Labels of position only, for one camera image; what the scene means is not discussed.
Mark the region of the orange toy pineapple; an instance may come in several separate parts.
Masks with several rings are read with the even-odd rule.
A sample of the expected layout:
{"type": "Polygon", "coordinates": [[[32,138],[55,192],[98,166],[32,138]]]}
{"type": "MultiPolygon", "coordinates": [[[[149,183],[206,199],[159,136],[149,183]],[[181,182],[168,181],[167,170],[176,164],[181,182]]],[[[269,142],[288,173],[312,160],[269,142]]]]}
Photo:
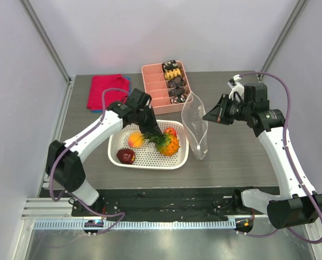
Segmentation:
{"type": "Polygon", "coordinates": [[[180,143],[178,138],[170,133],[144,134],[143,139],[148,143],[155,144],[156,150],[164,156],[171,157],[179,151],[180,143]]]}

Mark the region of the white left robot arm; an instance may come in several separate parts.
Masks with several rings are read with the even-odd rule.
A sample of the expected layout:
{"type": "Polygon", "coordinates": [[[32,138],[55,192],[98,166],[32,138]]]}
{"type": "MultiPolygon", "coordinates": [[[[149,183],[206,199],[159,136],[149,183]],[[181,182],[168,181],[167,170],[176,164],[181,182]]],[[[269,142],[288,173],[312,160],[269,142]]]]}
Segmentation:
{"type": "Polygon", "coordinates": [[[96,121],[65,142],[55,140],[49,145],[45,170],[53,201],[59,200],[53,190],[57,182],[84,204],[89,215],[102,212],[99,192],[87,181],[83,162],[101,143],[128,125],[137,125],[141,133],[160,134],[151,101],[149,94],[133,89],[124,101],[114,101],[109,106],[102,102],[102,115],[96,121]]]}

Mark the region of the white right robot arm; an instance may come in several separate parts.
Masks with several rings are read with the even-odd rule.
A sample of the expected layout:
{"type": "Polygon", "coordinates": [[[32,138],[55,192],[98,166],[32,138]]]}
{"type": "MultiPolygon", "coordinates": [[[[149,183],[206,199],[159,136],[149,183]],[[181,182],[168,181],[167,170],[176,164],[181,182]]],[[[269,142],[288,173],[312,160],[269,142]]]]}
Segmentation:
{"type": "Polygon", "coordinates": [[[307,179],[289,140],[285,118],[278,109],[270,109],[267,86],[249,83],[241,96],[234,92],[230,98],[221,96],[219,102],[203,119],[224,125],[244,121],[263,145],[277,176],[278,196],[256,188],[242,191],[232,200],[236,213],[253,208],[268,215],[276,229],[313,223],[317,220],[316,207],[322,211],[322,194],[307,179]]]}

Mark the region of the clear polka dot zip bag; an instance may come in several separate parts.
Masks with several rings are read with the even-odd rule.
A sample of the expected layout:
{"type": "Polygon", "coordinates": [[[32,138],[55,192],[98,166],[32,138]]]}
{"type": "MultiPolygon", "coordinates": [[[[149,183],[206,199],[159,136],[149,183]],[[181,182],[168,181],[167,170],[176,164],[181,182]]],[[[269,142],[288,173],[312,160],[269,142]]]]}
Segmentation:
{"type": "Polygon", "coordinates": [[[181,120],[186,138],[197,160],[203,160],[208,152],[208,122],[203,119],[205,114],[201,99],[194,92],[190,92],[181,111],[181,120]]]}

